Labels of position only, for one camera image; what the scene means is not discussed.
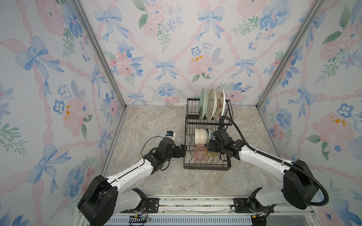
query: plate with strawberry pattern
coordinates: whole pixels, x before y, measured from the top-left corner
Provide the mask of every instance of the plate with strawberry pattern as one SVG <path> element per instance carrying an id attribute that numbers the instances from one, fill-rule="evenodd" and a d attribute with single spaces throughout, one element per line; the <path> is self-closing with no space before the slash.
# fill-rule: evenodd
<path id="1" fill-rule="evenodd" d="M 225 92 L 224 92 L 224 89 L 219 86 L 215 90 L 215 94 L 216 94 L 215 102 L 217 101 L 217 104 L 216 104 L 214 119 L 216 121 L 219 121 L 220 117 L 224 114 L 224 111 L 225 111 Z"/>

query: wall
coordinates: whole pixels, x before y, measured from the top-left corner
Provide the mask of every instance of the wall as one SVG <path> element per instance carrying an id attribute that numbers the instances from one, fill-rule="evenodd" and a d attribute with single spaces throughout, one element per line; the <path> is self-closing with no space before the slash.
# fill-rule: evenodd
<path id="1" fill-rule="evenodd" d="M 313 0 L 81 0 L 128 104 L 255 104 Z"/>
<path id="2" fill-rule="evenodd" d="M 327 189 L 328 205 L 313 207 L 323 226 L 362 225 L 361 7 L 327 0 L 260 108 L 280 156 Z"/>
<path id="3" fill-rule="evenodd" d="M 69 2 L 0 17 L 0 225 L 72 225 L 121 108 Z"/>

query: black mounting plate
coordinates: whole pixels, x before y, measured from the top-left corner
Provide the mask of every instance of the black mounting plate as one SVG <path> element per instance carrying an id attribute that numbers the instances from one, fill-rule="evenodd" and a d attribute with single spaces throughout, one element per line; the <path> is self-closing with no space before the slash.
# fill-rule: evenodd
<path id="1" fill-rule="evenodd" d="M 248 198 L 234 198 L 234 206 L 243 209 L 249 206 L 248 204 Z M 265 207 L 265 212 L 270 210 L 270 206 Z M 244 210 L 236 211 L 236 213 L 253 213 L 249 208 Z"/>
<path id="2" fill-rule="evenodd" d="M 147 213 L 158 213 L 159 207 L 159 198 L 147 198 L 146 199 L 146 206 L 148 205 Z M 122 211 L 121 213 L 135 213 L 132 209 Z"/>

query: dish rack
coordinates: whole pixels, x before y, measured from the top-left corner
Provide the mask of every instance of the dish rack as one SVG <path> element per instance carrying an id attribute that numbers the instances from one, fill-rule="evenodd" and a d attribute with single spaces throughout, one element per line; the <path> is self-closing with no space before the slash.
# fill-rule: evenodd
<path id="1" fill-rule="evenodd" d="M 229 170 L 231 161 L 223 161 L 227 159 L 225 155 L 220 156 L 218 152 L 210 151 L 210 142 L 205 145 L 208 148 L 208 155 L 204 161 L 196 161 L 194 157 L 195 151 L 195 128 L 208 129 L 209 133 L 213 133 L 220 126 L 219 122 L 214 118 L 207 122 L 206 118 L 199 120 L 199 98 L 188 98 L 186 105 L 186 119 L 185 119 L 185 145 L 187 146 L 186 156 L 184 157 L 184 169 L 192 170 Z M 230 100 L 226 100 L 225 113 L 223 115 L 229 116 L 232 120 L 234 114 Z M 229 121 L 225 120 L 223 123 L 225 129 L 232 125 Z"/>

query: plate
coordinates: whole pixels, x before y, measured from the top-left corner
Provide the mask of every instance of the plate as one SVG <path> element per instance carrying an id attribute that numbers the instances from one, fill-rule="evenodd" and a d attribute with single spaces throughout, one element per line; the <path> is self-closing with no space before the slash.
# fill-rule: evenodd
<path id="1" fill-rule="evenodd" d="M 206 115 L 207 109 L 207 96 L 204 87 L 201 90 L 200 101 L 199 101 L 199 119 L 202 120 Z"/>
<path id="2" fill-rule="evenodd" d="M 216 93 L 213 88 L 211 88 L 209 95 L 207 96 L 207 108 L 206 108 L 206 119 L 210 121 L 215 114 L 216 110 Z"/>
<path id="3" fill-rule="evenodd" d="M 225 92 L 222 87 L 218 87 L 215 90 L 216 93 L 216 110 L 214 114 L 214 119 L 219 121 L 220 117 L 224 114 L 225 111 Z"/>

